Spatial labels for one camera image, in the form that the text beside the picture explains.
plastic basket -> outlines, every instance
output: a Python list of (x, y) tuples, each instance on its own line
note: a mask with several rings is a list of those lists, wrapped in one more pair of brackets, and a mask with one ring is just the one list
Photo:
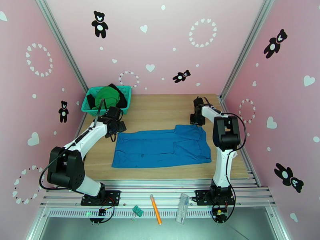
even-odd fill
[[(88, 100), (87, 100), (87, 95), (92, 95), (94, 98), (96, 98), (96, 95), (100, 92), (100, 90), (102, 88), (104, 88), (105, 86), (99, 86), (99, 87), (92, 87), (88, 90), (86, 97), (84, 98), (84, 101), (82, 103), (82, 107), (81, 107), (81, 111), (83, 112), (87, 112), (92, 116), (96, 116), (98, 113), (98, 109), (90, 109)], [(131, 102), (131, 86), (117, 86), (117, 88), (124, 94), (124, 97), (127, 100), (127, 107), (126, 108), (121, 108), (121, 110), (123, 111), (123, 114), (127, 114), (128, 109), (130, 107), (130, 102)], [(105, 114), (107, 110), (106, 109), (101, 109), (100, 110), (100, 116)]]

wire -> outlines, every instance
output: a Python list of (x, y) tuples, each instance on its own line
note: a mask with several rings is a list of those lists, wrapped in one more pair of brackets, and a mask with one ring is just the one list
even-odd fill
[(52, 160), (52, 162), (50, 162), (50, 163), (46, 166), (46, 168), (42, 171), (42, 173), (41, 173), (41, 175), (40, 175), (40, 178), (39, 178), (39, 185), (40, 185), (41, 188), (46, 189), (46, 190), (65, 190), (65, 189), (70, 190), (69, 188), (47, 188), (47, 187), (43, 186), (43, 184), (42, 184), (42, 177), (43, 177), (44, 173), (46, 172), (46, 170), (47, 170), (61, 155), (63, 155), (66, 151), (68, 151), (71, 146), (75, 146), (75, 145), (76, 145), (76, 143), (73, 142), (73, 143), (72, 143), (68, 148), (66, 148), (63, 152), (59, 153), (58, 156), (57, 156), (56, 158), (54, 158), (54, 159)]

blue cloth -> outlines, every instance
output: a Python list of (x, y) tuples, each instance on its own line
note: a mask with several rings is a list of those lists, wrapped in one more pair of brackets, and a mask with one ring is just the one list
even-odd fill
[(157, 168), (211, 162), (206, 132), (196, 125), (118, 134), (112, 167)]

wooden surface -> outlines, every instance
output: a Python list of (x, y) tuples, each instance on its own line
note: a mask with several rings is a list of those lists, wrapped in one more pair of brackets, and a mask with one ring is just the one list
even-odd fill
[[(204, 96), (211, 104), (221, 109), (216, 95)], [(190, 114), (194, 113), (193, 100), (196, 97), (196, 95), (132, 95), (128, 114), (122, 118), (127, 127), (126, 132), (174, 129), (177, 124), (190, 124)], [(93, 120), (94, 117), (87, 114), (81, 132), (86, 130)], [(216, 147), (212, 141), (213, 124), (206, 120), (203, 129), (206, 131), (207, 143), (211, 149), (211, 163), (166, 168), (112, 168), (116, 143), (111, 142), (110, 138), (103, 137), (87, 154), (84, 163), (86, 175), (94, 180), (212, 178), (216, 168)], [(241, 155), (233, 159), (231, 177), (248, 177)]]

pink wall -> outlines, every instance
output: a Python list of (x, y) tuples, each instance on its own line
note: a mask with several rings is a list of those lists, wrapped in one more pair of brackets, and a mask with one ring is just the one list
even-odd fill
[[(47, 1), (87, 85), (122, 82), (134, 94), (219, 94), (263, 2)], [(91, 25), (95, 10), (105, 14), (106, 38)], [(186, 70), (191, 76), (176, 84)]]
[[(0, 33), (0, 233), (17, 240), (38, 211), (39, 171), (50, 151), (75, 135), (84, 92), (34, 0), (0, 0)], [(68, 102), (66, 123), (61, 100)]]
[[(319, 5), (320, 0), (275, 1), (226, 99), (228, 108), (247, 121), (251, 161), (297, 240), (320, 234)], [(288, 37), (267, 59), (264, 49), (281, 29)], [(295, 182), (282, 183), (276, 163), (303, 181), (300, 193)]]

